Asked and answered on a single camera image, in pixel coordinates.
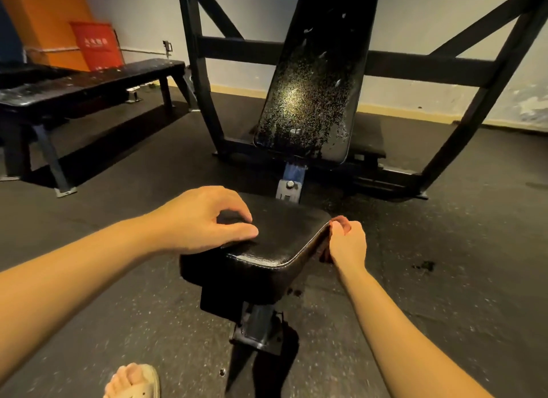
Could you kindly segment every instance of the foot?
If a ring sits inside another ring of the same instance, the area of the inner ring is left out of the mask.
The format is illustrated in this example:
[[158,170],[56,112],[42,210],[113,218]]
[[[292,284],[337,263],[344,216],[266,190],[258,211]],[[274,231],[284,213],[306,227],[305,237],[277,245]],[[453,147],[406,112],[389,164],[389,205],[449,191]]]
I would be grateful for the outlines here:
[[103,398],[117,398],[132,386],[146,384],[147,382],[141,367],[136,363],[121,366],[112,377],[112,380],[106,384]]

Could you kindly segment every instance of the person's left hand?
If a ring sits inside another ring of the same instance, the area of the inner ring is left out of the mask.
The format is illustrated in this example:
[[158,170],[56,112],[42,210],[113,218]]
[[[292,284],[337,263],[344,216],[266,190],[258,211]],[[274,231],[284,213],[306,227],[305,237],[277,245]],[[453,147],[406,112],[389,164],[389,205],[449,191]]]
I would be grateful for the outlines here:
[[247,222],[253,220],[239,194],[222,186],[188,190],[138,219],[147,228],[154,251],[195,254],[259,234],[251,223],[218,224],[221,210],[236,211]]

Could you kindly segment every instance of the yellow baseboard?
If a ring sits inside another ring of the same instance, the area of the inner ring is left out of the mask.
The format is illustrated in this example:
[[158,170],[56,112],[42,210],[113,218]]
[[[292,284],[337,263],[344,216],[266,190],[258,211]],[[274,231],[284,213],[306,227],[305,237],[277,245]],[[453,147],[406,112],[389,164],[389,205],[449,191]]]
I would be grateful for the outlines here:
[[[176,86],[172,78],[168,78],[168,84],[170,86]],[[266,98],[266,91],[256,89],[245,88],[233,88],[223,85],[211,85],[211,92],[217,92],[220,94],[238,95],[241,97],[253,97],[253,98]],[[386,117],[417,119],[421,121],[437,122],[441,124],[451,124],[455,120],[459,120],[461,114],[442,114],[431,113],[423,110],[405,110],[402,108],[394,108],[372,104],[358,104],[358,112],[369,113],[374,115],[384,115]],[[542,127],[537,124],[530,124],[524,122],[515,122],[502,119],[486,119],[483,121],[485,125],[503,126],[507,128],[526,129],[531,131],[548,132],[547,127]]]

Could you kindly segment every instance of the beige slipper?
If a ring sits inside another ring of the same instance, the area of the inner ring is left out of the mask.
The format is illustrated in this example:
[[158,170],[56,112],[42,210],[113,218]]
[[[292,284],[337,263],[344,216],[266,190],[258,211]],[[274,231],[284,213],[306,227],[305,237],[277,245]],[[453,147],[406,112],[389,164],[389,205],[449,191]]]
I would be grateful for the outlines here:
[[160,378],[150,365],[139,365],[146,382],[133,385],[114,398],[160,398]]

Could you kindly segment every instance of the red box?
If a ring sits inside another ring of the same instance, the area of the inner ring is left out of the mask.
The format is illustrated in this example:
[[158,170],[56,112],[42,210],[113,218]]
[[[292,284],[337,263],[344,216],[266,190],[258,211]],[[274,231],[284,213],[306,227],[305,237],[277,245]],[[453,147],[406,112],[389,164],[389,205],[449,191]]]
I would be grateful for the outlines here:
[[118,40],[110,23],[71,21],[76,44],[91,71],[124,64]]

